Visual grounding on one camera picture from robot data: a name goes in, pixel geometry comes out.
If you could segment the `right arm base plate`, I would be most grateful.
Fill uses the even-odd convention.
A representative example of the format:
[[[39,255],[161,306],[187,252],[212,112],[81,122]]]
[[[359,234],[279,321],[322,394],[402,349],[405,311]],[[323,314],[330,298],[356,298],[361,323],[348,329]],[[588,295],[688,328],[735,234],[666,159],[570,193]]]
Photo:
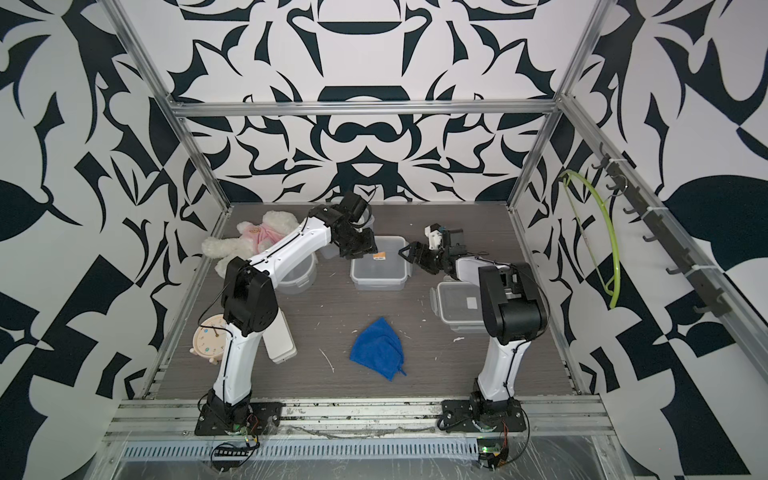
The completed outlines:
[[[520,402],[488,401],[480,397],[469,400],[443,400],[437,428],[444,432],[512,433],[524,432],[526,420]]]

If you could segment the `blue cleaning cloth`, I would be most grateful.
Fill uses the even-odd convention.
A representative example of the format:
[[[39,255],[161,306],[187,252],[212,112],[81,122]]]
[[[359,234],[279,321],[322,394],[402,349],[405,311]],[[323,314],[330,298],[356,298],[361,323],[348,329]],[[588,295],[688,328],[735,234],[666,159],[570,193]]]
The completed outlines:
[[[397,374],[406,376],[401,341],[385,318],[379,318],[356,338],[350,360],[392,381]]]

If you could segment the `clear rectangular lunch box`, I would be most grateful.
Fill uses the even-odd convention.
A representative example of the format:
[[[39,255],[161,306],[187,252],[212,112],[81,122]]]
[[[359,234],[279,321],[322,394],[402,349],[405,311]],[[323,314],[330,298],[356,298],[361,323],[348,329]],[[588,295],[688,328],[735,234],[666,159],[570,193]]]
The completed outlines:
[[[412,275],[412,265],[399,255],[407,246],[401,236],[376,236],[378,252],[354,259],[350,278],[357,290],[400,291]]]

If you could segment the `clear lunch box lid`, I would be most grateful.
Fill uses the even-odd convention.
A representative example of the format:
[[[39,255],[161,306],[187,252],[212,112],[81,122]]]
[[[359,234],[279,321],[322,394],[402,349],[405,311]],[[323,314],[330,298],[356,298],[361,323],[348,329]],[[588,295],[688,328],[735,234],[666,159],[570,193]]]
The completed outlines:
[[[486,334],[478,286],[468,282],[441,282],[430,290],[433,312],[458,334]]]

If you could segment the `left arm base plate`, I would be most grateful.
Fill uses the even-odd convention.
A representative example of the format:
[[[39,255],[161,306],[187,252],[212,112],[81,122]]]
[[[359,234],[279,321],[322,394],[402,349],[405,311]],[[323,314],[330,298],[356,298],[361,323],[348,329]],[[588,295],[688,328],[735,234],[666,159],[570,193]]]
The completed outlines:
[[[283,406],[281,402],[241,402],[232,406],[213,398],[201,406],[194,435],[262,435],[280,425]]]

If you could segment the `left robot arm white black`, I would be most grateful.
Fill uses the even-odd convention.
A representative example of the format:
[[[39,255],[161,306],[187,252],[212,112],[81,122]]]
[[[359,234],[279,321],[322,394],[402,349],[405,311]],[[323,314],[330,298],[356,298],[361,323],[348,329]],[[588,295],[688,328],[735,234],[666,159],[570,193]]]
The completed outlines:
[[[221,294],[228,337],[207,396],[209,410],[233,422],[247,414],[257,349],[279,313],[275,288],[290,271],[331,243],[348,260],[377,252],[374,232],[361,220],[369,210],[363,197],[347,192],[337,204],[314,206],[297,228],[265,252],[229,262]]]

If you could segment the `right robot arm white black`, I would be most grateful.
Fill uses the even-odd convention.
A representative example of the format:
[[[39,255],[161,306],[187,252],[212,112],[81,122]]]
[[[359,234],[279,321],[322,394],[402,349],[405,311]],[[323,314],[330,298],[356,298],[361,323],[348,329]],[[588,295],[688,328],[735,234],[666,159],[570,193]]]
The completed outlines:
[[[432,275],[446,273],[479,288],[490,341],[472,401],[477,408],[507,405],[515,396],[514,383],[526,350],[549,322],[547,302],[533,270],[525,262],[507,263],[469,252],[461,229],[433,224],[425,235],[425,243],[410,242],[398,255]]]

